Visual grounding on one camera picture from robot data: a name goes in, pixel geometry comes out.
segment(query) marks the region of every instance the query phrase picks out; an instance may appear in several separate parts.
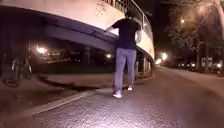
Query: white sneaker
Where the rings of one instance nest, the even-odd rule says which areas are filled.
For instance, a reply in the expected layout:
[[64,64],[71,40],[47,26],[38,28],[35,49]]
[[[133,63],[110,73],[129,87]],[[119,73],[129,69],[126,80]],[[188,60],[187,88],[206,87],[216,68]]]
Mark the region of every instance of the white sneaker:
[[121,95],[120,92],[116,92],[116,93],[113,94],[113,97],[120,99],[120,98],[122,98],[122,95]]
[[133,88],[134,88],[134,85],[130,85],[130,86],[128,86],[128,91],[132,91]]
[[128,91],[132,91],[132,87],[131,86],[128,87]]

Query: fence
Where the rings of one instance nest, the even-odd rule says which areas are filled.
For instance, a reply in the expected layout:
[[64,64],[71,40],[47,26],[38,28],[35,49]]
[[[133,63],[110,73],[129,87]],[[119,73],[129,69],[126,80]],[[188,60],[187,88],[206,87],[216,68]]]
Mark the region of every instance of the fence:
[[115,7],[116,9],[120,10],[123,13],[125,13],[127,10],[133,11],[136,14],[138,20],[140,21],[142,29],[148,34],[148,36],[151,39],[153,39],[150,22],[148,21],[144,12],[133,0],[102,0],[102,1],[110,4],[111,6]]

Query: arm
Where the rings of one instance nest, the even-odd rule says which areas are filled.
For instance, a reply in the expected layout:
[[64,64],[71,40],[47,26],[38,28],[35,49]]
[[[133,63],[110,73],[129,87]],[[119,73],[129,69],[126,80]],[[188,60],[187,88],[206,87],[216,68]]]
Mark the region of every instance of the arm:
[[110,32],[113,29],[119,28],[121,24],[122,24],[122,20],[119,20],[116,23],[114,23],[112,26],[108,27],[105,31]]
[[142,40],[142,31],[139,30],[139,31],[136,32],[136,34],[137,34],[137,40],[136,40],[136,42],[137,43],[140,43],[141,40]]
[[112,26],[108,27],[105,32],[110,32],[111,30],[113,30],[114,28]]

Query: jeans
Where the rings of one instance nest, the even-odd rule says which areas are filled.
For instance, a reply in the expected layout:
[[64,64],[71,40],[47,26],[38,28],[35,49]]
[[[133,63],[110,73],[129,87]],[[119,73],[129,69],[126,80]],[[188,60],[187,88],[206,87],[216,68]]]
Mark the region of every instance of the jeans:
[[135,60],[136,50],[117,48],[116,50],[116,71],[115,71],[115,91],[122,90],[124,67],[127,62],[128,85],[133,85],[135,81]]

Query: curb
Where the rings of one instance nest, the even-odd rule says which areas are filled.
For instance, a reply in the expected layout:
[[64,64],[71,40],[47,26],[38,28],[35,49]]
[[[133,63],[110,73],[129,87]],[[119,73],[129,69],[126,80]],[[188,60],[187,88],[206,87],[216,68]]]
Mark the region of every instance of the curb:
[[[149,80],[149,79],[152,79],[152,78],[153,77],[136,80],[136,83],[146,81],[146,80]],[[47,103],[47,104],[39,105],[39,106],[30,108],[30,109],[21,111],[21,112],[16,113],[16,114],[11,114],[9,116],[6,116],[3,120],[3,122],[7,122],[8,120],[10,120],[10,121],[17,120],[18,117],[20,117],[20,118],[30,117],[32,115],[36,115],[36,114],[39,114],[39,113],[42,113],[42,112],[52,110],[54,108],[57,108],[57,107],[60,107],[62,105],[71,103],[73,101],[79,100],[79,99],[84,98],[84,97],[95,95],[97,93],[112,93],[112,92],[113,92],[112,88],[101,88],[101,89],[81,92],[81,93],[78,93],[78,94],[75,94],[75,95],[72,95],[72,96],[68,96],[68,97],[65,97],[65,98],[62,98],[62,99],[59,99],[59,100],[56,100],[56,101],[52,101],[52,102]]]

